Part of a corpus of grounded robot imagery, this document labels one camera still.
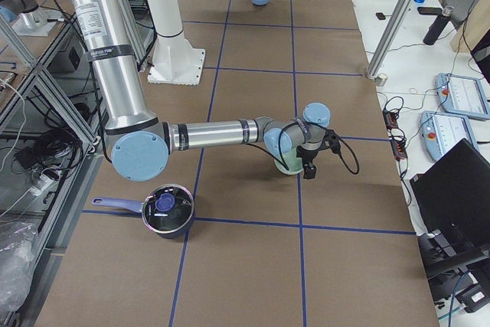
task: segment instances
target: blue handle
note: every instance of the blue handle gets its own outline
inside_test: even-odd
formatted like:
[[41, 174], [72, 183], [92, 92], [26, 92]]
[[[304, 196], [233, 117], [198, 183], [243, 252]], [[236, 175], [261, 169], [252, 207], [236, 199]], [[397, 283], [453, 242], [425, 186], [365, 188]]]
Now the blue handle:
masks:
[[130, 199], [95, 197], [92, 200], [92, 204], [94, 206], [125, 208], [126, 210], [136, 212], [137, 214], [141, 214], [142, 210], [141, 202], [132, 201]]

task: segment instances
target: sticker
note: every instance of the sticker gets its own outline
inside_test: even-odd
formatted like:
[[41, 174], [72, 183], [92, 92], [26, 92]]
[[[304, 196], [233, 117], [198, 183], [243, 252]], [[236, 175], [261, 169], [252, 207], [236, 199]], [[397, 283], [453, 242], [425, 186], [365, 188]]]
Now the sticker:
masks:
[[100, 12], [99, 3], [91, 2], [79, 5], [76, 11], [83, 38], [107, 36], [106, 25]]
[[474, 296], [472, 296], [473, 302], [479, 302], [483, 298], [485, 298], [485, 295], [483, 295], [481, 291], [479, 293], [476, 293]]

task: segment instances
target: black monitor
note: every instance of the black monitor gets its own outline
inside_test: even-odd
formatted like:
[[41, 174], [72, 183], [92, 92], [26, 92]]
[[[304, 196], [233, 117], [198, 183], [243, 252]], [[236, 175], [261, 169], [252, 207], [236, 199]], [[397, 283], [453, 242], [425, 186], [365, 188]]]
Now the black monitor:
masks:
[[[456, 254], [490, 244], [490, 163], [466, 139], [410, 183], [427, 230]], [[466, 266], [490, 295], [490, 260]]]

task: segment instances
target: table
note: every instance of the table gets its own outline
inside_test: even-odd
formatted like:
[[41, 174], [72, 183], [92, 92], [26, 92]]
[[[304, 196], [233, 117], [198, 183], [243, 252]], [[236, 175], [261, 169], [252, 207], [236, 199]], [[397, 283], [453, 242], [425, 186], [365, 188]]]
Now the table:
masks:
[[[365, 50], [368, 59], [371, 58], [378, 41], [383, 34], [388, 20], [379, 21], [375, 13], [383, 12], [390, 15], [393, 11], [397, 0], [352, 0], [354, 10], [362, 33]], [[407, 147], [408, 153], [408, 172], [406, 183], [415, 174], [424, 173], [429, 169], [434, 161], [429, 157], [425, 148], [425, 143], [418, 132], [420, 127], [420, 114], [424, 110], [436, 111], [440, 105], [439, 97], [434, 91], [435, 76], [439, 73], [451, 73], [463, 76], [482, 78], [478, 67], [472, 62], [469, 67], [469, 54], [456, 54], [449, 42], [456, 35], [454, 27], [449, 23], [441, 34], [441, 40], [438, 40], [433, 46], [422, 44], [423, 37], [427, 33], [429, 26], [433, 23], [435, 16], [419, 15], [417, 6], [440, 7], [438, 0], [426, 0], [422, 5], [413, 3], [413, 6], [407, 13], [406, 18], [397, 36], [394, 39], [390, 49], [398, 49], [404, 45], [413, 45], [403, 47], [399, 50], [388, 52], [380, 72], [386, 73], [387, 83], [383, 87], [378, 87], [378, 96], [381, 107], [384, 106], [387, 99], [401, 96], [404, 99], [404, 106], [419, 110], [402, 110], [398, 124], [405, 132], [407, 137], [413, 137]], [[482, 80], [486, 96], [490, 96], [490, 86], [485, 79]], [[400, 100], [393, 101], [388, 109], [400, 107]], [[490, 140], [490, 122], [470, 120], [475, 137], [478, 141]], [[490, 145], [480, 145], [480, 152], [490, 160]], [[406, 168], [406, 162], [401, 163], [401, 168]], [[426, 231], [425, 225], [418, 211], [417, 203], [413, 200], [410, 205], [410, 214], [413, 226], [418, 234]], [[446, 309], [438, 311], [442, 315], [447, 312]], [[474, 314], [465, 314], [463, 316], [455, 313], [453, 326], [487, 326], [490, 319], [490, 308], [485, 307]]]
[[[177, 152], [143, 183], [104, 162], [36, 326], [437, 326], [350, 0], [179, 2], [207, 57], [197, 87], [142, 75], [161, 119], [287, 120], [320, 100], [361, 173], [324, 152], [314, 181], [285, 177], [246, 146]], [[169, 182], [196, 202], [178, 240], [90, 204]]]

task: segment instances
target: white cable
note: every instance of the white cable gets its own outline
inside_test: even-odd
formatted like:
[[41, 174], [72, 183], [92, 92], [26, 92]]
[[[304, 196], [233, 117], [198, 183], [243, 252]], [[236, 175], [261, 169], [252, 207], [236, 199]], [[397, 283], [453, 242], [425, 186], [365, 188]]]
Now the white cable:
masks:
[[2, 86], [10, 88], [12, 91], [14, 91], [17, 94], [17, 96], [20, 97], [20, 99], [22, 100], [22, 115], [24, 116], [24, 122], [22, 122], [22, 125], [18, 130], [17, 138], [15, 138], [15, 142], [14, 142], [13, 146], [10, 148], [10, 150], [8, 150], [7, 155], [5, 155], [5, 157], [3, 158], [2, 167], [0, 168], [0, 172], [2, 172], [3, 168], [5, 167], [5, 160], [7, 160], [8, 155], [11, 154], [11, 152], [14, 150], [15, 146], [17, 145], [18, 139], [21, 136], [21, 132], [24, 128], [25, 123], [28, 121], [28, 118], [25, 115], [25, 99], [24, 99], [24, 97], [22, 97], [22, 95], [14, 87], [12, 87], [10, 84], [6, 83], [4, 80], [0, 79], [0, 82], [2, 82]]
[[20, 201], [21, 201], [21, 199], [22, 199], [23, 197], [25, 197], [25, 196], [27, 195], [27, 193], [29, 193], [29, 189], [28, 189], [27, 191], [25, 191], [25, 193], [24, 193], [24, 194], [23, 194], [23, 195], [22, 195], [22, 196], [21, 196], [21, 197], [20, 197], [20, 198], [19, 198], [17, 201], [15, 201], [15, 202], [14, 202], [14, 204], [13, 204], [12, 206], [10, 206], [10, 207], [9, 207], [9, 208], [7, 208], [5, 211], [3, 211], [3, 212], [0, 214], [0, 217], [2, 217], [2, 216], [4, 216], [4, 215], [6, 215], [6, 214], [7, 214], [7, 213], [8, 213], [8, 212], [9, 212], [9, 211], [10, 211], [10, 210], [13, 208], [13, 207], [15, 207], [15, 205], [16, 205], [18, 202], [20, 202]]

